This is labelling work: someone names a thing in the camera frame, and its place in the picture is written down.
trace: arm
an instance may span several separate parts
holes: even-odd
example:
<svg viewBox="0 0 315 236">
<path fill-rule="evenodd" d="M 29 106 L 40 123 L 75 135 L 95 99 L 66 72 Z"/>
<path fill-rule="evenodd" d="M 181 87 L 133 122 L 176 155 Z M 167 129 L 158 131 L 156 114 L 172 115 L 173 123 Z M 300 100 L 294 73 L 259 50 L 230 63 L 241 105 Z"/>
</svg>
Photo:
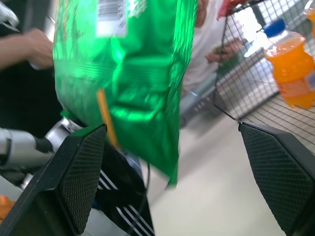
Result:
<svg viewBox="0 0 315 236">
<path fill-rule="evenodd" d="M 0 39 L 0 70 L 27 60 L 30 46 L 25 36 L 13 34 Z"/>
</svg>

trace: textured black panel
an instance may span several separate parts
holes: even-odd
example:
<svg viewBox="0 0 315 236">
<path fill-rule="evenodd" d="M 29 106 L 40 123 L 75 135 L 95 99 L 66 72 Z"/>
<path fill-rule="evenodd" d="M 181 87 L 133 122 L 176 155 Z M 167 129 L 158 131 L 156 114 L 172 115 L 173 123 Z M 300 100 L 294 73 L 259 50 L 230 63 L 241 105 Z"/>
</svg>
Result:
<svg viewBox="0 0 315 236">
<path fill-rule="evenodd" d="M 260 192 L 281 229 L 291 235 L 313 195 L 313 179 L 274 135 L 247 125 L 240 131 Z"/>
<path fill-rule="evenodd" d="M 77 227 L 84 232 L 99 181 L 104 149 L 104 131 L 87 136 L 75 154 L 61 183 L 61 194 Z"/>
</svg>

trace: black cable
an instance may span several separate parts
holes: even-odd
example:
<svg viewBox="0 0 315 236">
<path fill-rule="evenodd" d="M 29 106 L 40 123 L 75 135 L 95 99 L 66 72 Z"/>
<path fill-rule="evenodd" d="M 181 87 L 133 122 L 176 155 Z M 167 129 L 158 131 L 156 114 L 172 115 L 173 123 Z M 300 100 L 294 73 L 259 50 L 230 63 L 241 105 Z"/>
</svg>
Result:
<svg viewBox="0 0 315 236">
<path fill-rule="evenodd" d="M 128 231 L 126 231 L 126 235 L 129 236 L 133 233 L 136 224 L 139 222 L 140 216 L 142 211 L 144 210 L 144 207 L 147 203 L 147 193 L 148 193 L 148 189 L 150 186 L 150 177 L 151 177 L 151 170 L 150 170 L 150 164 L 147 162 L 147 167 L 148 167 L 148 175 L 147 175 L 147 186 L 145 187 L 144 193 L 143 193 L 143 198 L 142 198 L 142 202 L 140 204 L 140 207 L 137 211 L 137 216 L 135 218 L 135 220 L 132 223 L 132 226 L 130 227 L 130 229 Z"/>
</svg>

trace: floor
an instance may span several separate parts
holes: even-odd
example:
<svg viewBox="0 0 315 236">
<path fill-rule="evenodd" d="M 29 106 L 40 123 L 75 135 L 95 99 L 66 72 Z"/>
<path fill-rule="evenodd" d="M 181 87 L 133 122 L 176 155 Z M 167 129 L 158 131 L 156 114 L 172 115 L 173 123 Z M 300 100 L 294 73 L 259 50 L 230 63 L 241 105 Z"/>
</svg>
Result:
<svg viewBox="0 0 315 236">
<path fill-rule="evenodd" d="M 201 114 L 181 131 L 179 183 L 152 173 L 148 198 L 157 236 L 284 236 L 252 176 L 237 124 Z M 0 178 L 0 194 L 16 189 Z M 98 212 L 90 214 L 84 236 L 125 236 L 104 230 Z"/>
</svg>

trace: white shirt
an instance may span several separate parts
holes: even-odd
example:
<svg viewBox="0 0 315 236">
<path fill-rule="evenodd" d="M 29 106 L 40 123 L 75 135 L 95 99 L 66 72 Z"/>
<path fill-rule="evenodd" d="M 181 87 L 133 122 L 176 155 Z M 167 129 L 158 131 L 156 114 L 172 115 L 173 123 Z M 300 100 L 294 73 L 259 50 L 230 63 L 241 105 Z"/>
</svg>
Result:
<svg viewBox="0 0 315 236">
<path fill-rule="evenodd" d="M 217 21 L 218 11 L 223 0 L 210 0 L 207 7 L 207 16 L 201 28 L 195 28 L 190 63 L 183 79 L 183 89 L 192 90 L 197 84 L 204 81 L 218 69 L 217 62 L 208 63 L 205 56 L 221 45 L 224 31 L 225 17 Z M 242 38 L 242 26 L 235 17 L 228 17 L 225 38 Z"/>
</svg>

